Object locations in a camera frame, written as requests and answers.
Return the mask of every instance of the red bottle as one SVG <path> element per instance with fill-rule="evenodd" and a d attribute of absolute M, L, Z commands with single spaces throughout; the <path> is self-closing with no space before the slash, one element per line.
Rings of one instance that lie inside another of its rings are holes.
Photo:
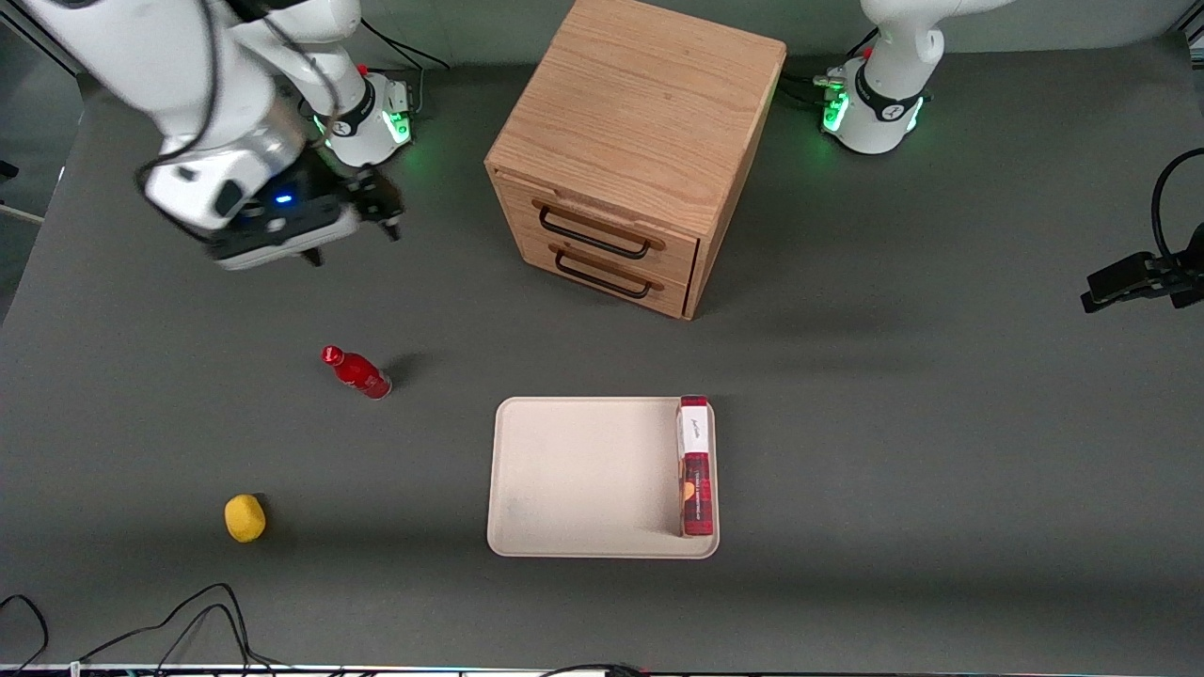
<path fill-rule="evenodd" d="M 321 361 L 335 367 L 335 376 L 340 381 L 373 400 L 379 400 L 393 392 L 389 377 L 364 355 L 344 353 L 337 346 L 326 346 L 321 349 Z"/>

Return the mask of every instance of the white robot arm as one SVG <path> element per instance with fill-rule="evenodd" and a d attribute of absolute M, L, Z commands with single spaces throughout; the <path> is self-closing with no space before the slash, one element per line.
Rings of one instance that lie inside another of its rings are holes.
<path fill-rule="evenodd" d="M 815 78 L 830 88 L 824 131 L 858 153 L 879 154 L 898 146 L 915 126 L 923 87 L 945 54 L 945 35 L 937 24 L 1013 1 L 861 0 L 879 39 L 868 59 L 854 55 Z"/>
<path fill-rule="evenodd" d="M 373 165 L 409 140 L 402 84 L 361 75 L 332 45 L 358 0 L 26 0 L 116 95 L 164 135 L 142 167 L 147 199 L 238 270 L 315 247 L 376 220 L 391 239 L 402 211 Z M 306 139 L 266 66 L 291 80 L 331 129 L 335 171 Z"/>

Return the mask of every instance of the cabinet top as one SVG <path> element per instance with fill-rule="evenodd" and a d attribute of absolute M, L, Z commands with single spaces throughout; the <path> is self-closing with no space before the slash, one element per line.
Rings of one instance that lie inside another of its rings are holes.
<path fill-rule="evenodd" d="M 486 163 L 704 236 L 786 46 L 633 0 L 577 0 Z"/>

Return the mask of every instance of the bottle cap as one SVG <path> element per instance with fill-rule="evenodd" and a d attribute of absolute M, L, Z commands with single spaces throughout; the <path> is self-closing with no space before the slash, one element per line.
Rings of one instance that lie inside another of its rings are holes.
<path fill-rule="evenodd" d="M 321 349 L 321 361 L 337 365 L 343 361 L 343 351 L 338 349 L 338 346 L 326 346 Z"/>

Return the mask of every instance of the drawer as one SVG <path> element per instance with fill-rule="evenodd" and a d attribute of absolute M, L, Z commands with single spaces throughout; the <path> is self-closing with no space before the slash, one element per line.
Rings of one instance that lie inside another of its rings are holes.
<path fill-rule="evenodd" d="M 574 202 L 550 188 L 498 171 L 494 182 L 515 240 L 536 232 L 622 270 L 690 282 L 697 239 Z"/>
<path fill-rule="evenodd" d="M 523 237 L 519 249 L 523 259 L 536 267 L 656 312 L 681 317 L 685 284 L 645 276 L 602 260 L 582 247 L 562 246 L 543 237 Z"/>

